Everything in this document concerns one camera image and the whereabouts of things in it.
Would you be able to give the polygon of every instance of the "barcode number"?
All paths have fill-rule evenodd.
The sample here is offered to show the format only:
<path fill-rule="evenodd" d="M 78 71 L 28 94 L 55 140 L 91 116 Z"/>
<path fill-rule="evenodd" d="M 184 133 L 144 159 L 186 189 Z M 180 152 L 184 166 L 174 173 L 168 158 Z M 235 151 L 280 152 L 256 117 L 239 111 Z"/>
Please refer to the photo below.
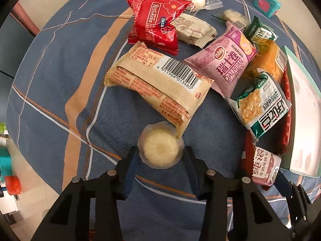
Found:
<path fill-rule="evenodd" d="M 275 61 L 279 65 L 281 70 L 284 71 L 285 66 L 286 66 L 286 55 L 281 49 L 279 49 L 279 52 L 276 56 Z"/>
<path fill-rule="evenodd" d="M 245 27 L 245 25 L 243 23 L 241 23 L 240 21 L 235 21 L 235 22 L 233 22 L 233 24 L 239 29 L 242 29 Z"/>
<path fill-rule="evenodd" d="M 172 58 L 168 59 L 161 69 L 188 89 L 193 89 L 199 80 L 190 67 Z"/>

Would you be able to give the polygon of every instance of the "silver bolt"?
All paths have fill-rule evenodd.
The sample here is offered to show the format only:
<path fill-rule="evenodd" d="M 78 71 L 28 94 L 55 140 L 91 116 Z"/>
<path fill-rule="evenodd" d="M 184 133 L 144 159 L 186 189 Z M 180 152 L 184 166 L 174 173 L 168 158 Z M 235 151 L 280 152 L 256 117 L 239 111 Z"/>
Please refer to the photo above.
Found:
<path fill-rule="evenodd" d="M 78 176 L 75 176 L 75 177 L 73 177 L 72 179 L 71 179 L 71 182 L 72 183 L 77 183 L 77 182 L 79 182 L 80 181 L 80 177 L 78 177 Z"/>
<path fill-rule="evenodd" d="M 208 169 L 208 170 L 206 171 L 206 174 L 208 174 L 209 176 L 214 176 L 215 173 L 216 173 L 216 171 L 213 170 L 213 169 Z"/>
<path fill-rule="evenodd" d="M 242 178 L 242 181 L 243 181 L 245 184 L 251 183 L 251 180 L 250 180 L 250 178 L 248 178 L 248 177 L 243 177 L 243 178 Z"/>
<path fill-rule="evenodd" d="M 107 171 L 107 174 L 109 176 L 115 176 L 117 174 L 117 170 L 116 169 L 110 169 Z"/>

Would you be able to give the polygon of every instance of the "round table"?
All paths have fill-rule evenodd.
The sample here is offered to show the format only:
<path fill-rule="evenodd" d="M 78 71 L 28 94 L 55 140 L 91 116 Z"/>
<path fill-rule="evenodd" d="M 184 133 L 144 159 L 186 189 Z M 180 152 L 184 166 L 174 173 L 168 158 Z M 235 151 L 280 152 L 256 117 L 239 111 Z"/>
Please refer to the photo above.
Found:
<path fill-rule="evenodd" d="M 272 27 L 277 44 L 286 45 L 303 63 L 319 89 L 320 69 L 311 53 L 276 16 L 266 18 L 253 0 L 221 0 L 224 7 L 201 10 L 197 17 L 213 25 L 218 35 L 226 27 L 211 16 L 228 8 Z M 70 0 L 45 25 L 28 49 L 17 72 L 6 114 L 8 131 L 25 159 L 57 193 L 75 175 L 96 178 L 126 157 L 147 124 L 163 121 L 144 99 L 120 86 L 106 88 L 104 76 L 131 45 L 127 35 L 132 19 L 126 0 Z M 195 54 L 196 46 L 179 43 L 182 60 Z M 226 177 L 233 177 L 245 140 L 245 127 L 215 91 L 210 90 L 193 116 L 183 138 L 197 158 Z M 269 150 L 271 142 L 261 140 Z M 319 178 L 302 177 L 282 170 L 295 183 L 303 183 L 313 200 Z M 273 186 L 262 191 L 283 223 L 288 209 Z M 166 170 L 140 162 L 127 201 L 119 202 L 125 240 L 198 240 L 205 202 L 192 194 L 180 161 Z M 94 215 L 92 203 L 91 215 Z M 228 226 L 232 226 L 232 200 L 228 200 Z"/>

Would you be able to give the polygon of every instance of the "teal container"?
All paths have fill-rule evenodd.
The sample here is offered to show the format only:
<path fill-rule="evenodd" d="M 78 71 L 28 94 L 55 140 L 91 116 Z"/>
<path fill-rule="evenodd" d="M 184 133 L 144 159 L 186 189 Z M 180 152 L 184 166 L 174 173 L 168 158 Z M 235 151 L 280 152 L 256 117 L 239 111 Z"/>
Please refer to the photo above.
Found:
<path fill-rule="evenodd" d="M 6 148 L 0 147 L 0 181 L 4 182 L 4 176 L 12 176 L 11 157 Z"/>
<path fill-rule="evenodd" d="M 278 0 L 255 0 L 254 6 L 270 18 L 281 8 L 281 3 Z"/>

